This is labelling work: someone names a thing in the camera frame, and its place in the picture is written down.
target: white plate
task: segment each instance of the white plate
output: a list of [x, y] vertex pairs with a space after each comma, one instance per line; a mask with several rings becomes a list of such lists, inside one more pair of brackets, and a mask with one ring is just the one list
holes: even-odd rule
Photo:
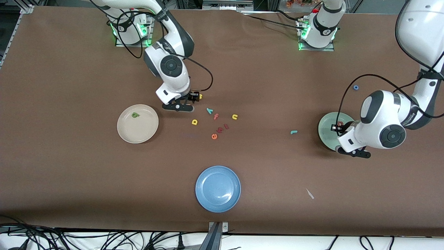
[[117, 132], [129, 143], [148, 141], [157, 131], [159, 117], [150, 106], [137, 104], [122, 112], [117, 120]]

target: brown table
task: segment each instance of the brown table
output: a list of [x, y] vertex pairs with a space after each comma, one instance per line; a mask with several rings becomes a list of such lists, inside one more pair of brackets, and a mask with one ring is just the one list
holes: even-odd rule
[[[191, 114], [161, 110], [161, 81], [113, 46], [98, 10], [36, 7], [23, 17], [0, 71], [1, 213], [57, 227], [191, 231], [228, 221], [238, 233], [442, 236], [443, 120], [408, 131], [396, 149], [370, 149], [370, 159], [329, 151], [317, 135], [356, 76], [415, 79], [418, 66], [394, 39], [396, 16], [344, 15], [335, 52], [308, 52], [291, 28], [234, 11], [173, 14], [194, 38], [192, 58], [214, 74]], [[207, 73], [186, 65], [192, 87], [206, 87]], [[368, 94], [392, 89], [371, 77], [357, 84], [343, 109], [354, 118]], [[116, 131], [134, 104], [160, 119], [140, 145]], [[441, 113], [442, 98], [436, 106]], [[224, 123], [230, 129], [212, 140]], [[242, 183], [238, 204], [222, 214], [194, 194], [212, 165]]]

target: blue round object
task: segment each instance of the blue round object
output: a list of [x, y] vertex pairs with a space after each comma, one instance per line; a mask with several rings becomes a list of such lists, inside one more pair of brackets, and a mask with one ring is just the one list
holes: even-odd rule
[[209, 167], [197, 179], [196, 198], [210, 212], [222, 213], [232, 209], [240, 196], [241, 182], [227, 167]]

